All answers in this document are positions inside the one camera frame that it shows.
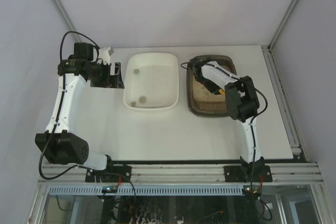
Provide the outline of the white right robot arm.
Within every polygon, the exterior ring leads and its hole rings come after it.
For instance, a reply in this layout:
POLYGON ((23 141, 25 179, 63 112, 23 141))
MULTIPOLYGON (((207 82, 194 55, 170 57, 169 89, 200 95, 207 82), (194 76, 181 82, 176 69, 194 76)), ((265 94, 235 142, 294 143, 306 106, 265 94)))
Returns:
POLYGON ((223 94, 226 110, 232 120, 238 121, 240 159, 252 164, 262 157, 256 135, 256 117, 260 107, 257 90, 249 76, 239 77, 220 66, 211 58, 192 59, 187 64, 196 81, 210 93, 223 94))

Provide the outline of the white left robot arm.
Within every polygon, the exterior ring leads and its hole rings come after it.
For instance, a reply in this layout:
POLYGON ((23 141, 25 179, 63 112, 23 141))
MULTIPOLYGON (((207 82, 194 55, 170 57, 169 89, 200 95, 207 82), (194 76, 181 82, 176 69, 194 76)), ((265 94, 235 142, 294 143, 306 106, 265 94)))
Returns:
POLYGON ((76 42, 74 52, 58 65, 58 92, 50 121, 35 144, 41 158, 51 164, 84 166, 105 170, 111 164, 108 155, 90 150, 89 143, 76 133, 79 100, 87 83, 93 88, 123 89, 121 64, 110 62, 113 49, 76 42))

